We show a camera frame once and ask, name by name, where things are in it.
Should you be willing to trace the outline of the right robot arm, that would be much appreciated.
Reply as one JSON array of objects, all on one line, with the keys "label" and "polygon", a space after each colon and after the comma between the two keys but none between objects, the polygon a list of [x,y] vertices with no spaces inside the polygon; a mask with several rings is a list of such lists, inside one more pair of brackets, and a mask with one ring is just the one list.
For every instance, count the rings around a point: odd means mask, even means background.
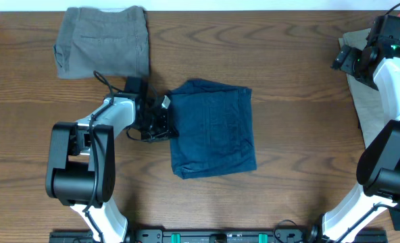
[{"label": "right robot arm", "polygon": [[357,235],[385,210],[400,213],[400,17],[376,17],[363,49],[343,45],[332,63],[378,91],[386,121],[362,153],[357,183],[311,231],[309,242],[357,242]]}]

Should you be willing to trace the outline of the navy blue shorts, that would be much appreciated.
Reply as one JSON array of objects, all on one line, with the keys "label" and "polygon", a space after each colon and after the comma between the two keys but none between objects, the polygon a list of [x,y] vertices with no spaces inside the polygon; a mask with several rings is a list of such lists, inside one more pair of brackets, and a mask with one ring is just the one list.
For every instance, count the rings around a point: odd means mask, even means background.
[{"label": "navy blue shorts", "polygon": [[170,141],[175,175],[185,180],[257,168],[251,95],[248,87],[202,79],[169,92],[178,131]]}]

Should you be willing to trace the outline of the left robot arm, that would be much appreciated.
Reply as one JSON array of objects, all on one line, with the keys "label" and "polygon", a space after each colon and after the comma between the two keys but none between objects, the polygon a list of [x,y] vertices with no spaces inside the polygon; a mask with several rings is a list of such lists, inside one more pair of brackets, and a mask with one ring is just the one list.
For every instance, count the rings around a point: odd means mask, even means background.
[{"label": "left robot arm", "polygon": [[52,232],[50,242],[134,242],[129,220],[113,198],[115,139],[131,130],[139,132],[139,142],[178,135],[170,115],[170,98],[159,96],[146,80],[129,77],[119,89],[99,72],[94,76],[109,92],[86,117],[53,126],[45,179],[48,196],[79,214],[89,229]]}]

